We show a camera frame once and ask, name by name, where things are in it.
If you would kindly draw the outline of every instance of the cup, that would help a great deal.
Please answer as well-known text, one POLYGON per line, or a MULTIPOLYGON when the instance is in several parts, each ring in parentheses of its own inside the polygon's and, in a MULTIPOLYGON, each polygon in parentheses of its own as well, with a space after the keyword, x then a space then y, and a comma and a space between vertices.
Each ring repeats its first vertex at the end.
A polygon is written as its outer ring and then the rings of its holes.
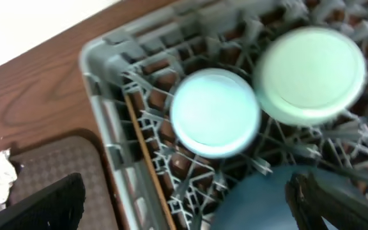
POLYGON ((261 113, 249 84, 233 72, 208 68, 188 76, 170 109, 181 143, 206 158, 231 157, 255 138, 261 113))
POLYGON ((351 106, 365 78, 365 59, 355 42, 331 29, 304 27, 281 36, 261 56, 254 89, 269 116, 311 126, 351 106))

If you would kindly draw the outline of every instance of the wood grain surface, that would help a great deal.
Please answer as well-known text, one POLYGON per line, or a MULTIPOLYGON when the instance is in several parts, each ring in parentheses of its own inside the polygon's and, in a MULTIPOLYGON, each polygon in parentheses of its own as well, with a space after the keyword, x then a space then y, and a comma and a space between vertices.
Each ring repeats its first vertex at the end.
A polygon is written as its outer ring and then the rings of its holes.
POLYGON ((1 66, 0 150, 11 147, 15 154, 72 134, 88 138, 100 149, 79 71, 79 52, 93 38, 171 2, 115 4, 1 66))

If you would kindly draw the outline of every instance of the dark blue dish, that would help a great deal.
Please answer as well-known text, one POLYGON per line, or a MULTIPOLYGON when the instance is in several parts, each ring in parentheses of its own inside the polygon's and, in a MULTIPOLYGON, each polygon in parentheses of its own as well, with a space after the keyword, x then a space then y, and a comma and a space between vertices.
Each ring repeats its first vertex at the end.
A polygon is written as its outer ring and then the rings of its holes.
MULTIPOLYGON (((312 171, 318 181, 339 188, 348 196, 368 201, 342 176, 309 166, 285 165, 273 168, 273 174, 254 174, 232 189, 215 213, 211 230, 297 230, 298 226, 285 200, 284 187, 293 173, 312 171)), ((329 229, 336 229, 327 223, 329 229)))

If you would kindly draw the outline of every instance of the brown drying mat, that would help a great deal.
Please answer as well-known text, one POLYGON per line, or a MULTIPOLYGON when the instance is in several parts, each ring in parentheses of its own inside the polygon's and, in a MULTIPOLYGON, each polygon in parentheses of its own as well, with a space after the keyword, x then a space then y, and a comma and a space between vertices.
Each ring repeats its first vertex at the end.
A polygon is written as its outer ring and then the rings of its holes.
POLYGON ((68 137, 10 160, 23 165, 11 190, 11 205, 71 173, 80 173, 86 188, 86 201, 78 229, 118 229, 100 155, 88 140, 68 137))

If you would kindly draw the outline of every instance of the dish rack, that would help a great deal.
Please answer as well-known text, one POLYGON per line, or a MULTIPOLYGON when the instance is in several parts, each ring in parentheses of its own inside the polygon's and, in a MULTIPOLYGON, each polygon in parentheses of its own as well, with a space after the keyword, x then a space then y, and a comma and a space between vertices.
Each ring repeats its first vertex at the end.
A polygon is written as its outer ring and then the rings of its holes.
POLYGON ((182 79, 215 67, 251 82, 265 48, 302 26, 344 33, 368 67, 363 0, 178 1, 86 44, 80 68, 130 229, 208 229, 231 188, 271 165, 368 167, 368 77, 359 101, 327 124, 263 113, 258 137, 233 158, 201 158, 174 135, 169 106, 182 79))

